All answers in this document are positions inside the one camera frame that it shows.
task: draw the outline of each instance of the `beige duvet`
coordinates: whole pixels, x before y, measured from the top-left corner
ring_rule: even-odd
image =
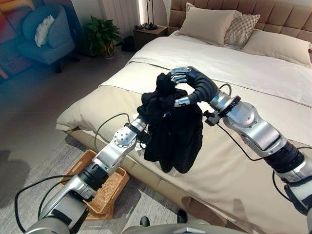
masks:
[[[65,110],[57,119],[56,129],[67,131],[79,127],[95,132],[111,116],[122,112],[135,114],[137,106],[141,104],[141,94],[114,87],[113,81],[140,80],[140,85],[147,85],[146,79],[149,84],[154,84],[160,72],[166,72],[166,69],[146,63],[128,64],[111,79],[111,83],[104,83]],[[216,81],[216,84],[219,86],[223,82]],[[234,84],[232,90],[233,95],[239,95],[242,101],[252,103],[259,114],[287,138],[311,145],[312,113],[309,106]],[[122,116],[113,119],[100,130],[100,136],[105,141],[110,141],[126,121]],[[250,157],[258,157],[234,131],[227,131]],[[204,124],[203,135],[203,146],[195,163],[183,175],[174,170],[168,174],[163,173],[157,163],[144,160],[143,152],[132,151],[129,156],[203,203],[216,207],[236,220],[240,219],[239,226],[250,233],[307,233],[306,217],[275,190],[272,169],[264,161],[249,161],[217,126]],[[293,142],[295,146],[303,145],[301,143]],[[309,150],[303,152],[311,155]],[[279,179],[277,184],[283,190],[283,183]]]

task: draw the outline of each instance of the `lamp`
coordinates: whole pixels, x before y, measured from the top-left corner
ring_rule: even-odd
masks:
[[[150,21],[150,14],[148,11],[148,2],[152,1],[152,16],[153,16],[153,22]],[[157,29],[157,25],[154,24],[154,5],[153,5],[153,0],[146,0],[146,5],[147,5],[147,24],[145,28],[147,30],[155,30]]]

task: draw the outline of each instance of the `tufted headboard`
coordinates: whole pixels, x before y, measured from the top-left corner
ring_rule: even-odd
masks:
[[[312,43],[312,9],[273,0],[171,0],[168,34],[181,28],[185,20],[186,2],[204,9],[260,14],[255,28]]]

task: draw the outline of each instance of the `blue armchair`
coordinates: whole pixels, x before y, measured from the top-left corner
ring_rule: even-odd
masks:
[[[35,43],[36,28],[49,15],[53,16],[55,20],[48,32],[48,44],[39,48]],[[38,62],[48,65],[57,62],[59,69],[59,60],[75,48],[65,9],[59,4],[45,5],[35,9],[25,18],[22,24],[22,31],[26,42],[20,44],[18,50],[25,57]]]

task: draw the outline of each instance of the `pillow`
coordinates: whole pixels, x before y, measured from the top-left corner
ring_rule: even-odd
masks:
[[[185,6],[185,16],[187,16],[187,13],[189,12],[191,7],[195,7],[193,4],[187,2]]]
[[[41,24],[38,25],[35,34],[35,42],[38,47],[48,43],[48,32],[53,22],[54,18],[52,16],[48,16]]]
[[[255,29],[241,51],[311,67],[309,49],[312,45],[308,41]]]
[[[214,45],[223,45],[226,30],[241,15],[236,10],[218,11],[189,7],[179,33]]]
[[[247,43],[259,18],[260,15],[243,14],[234,19],[226,31],[224,43],[243,47]]]

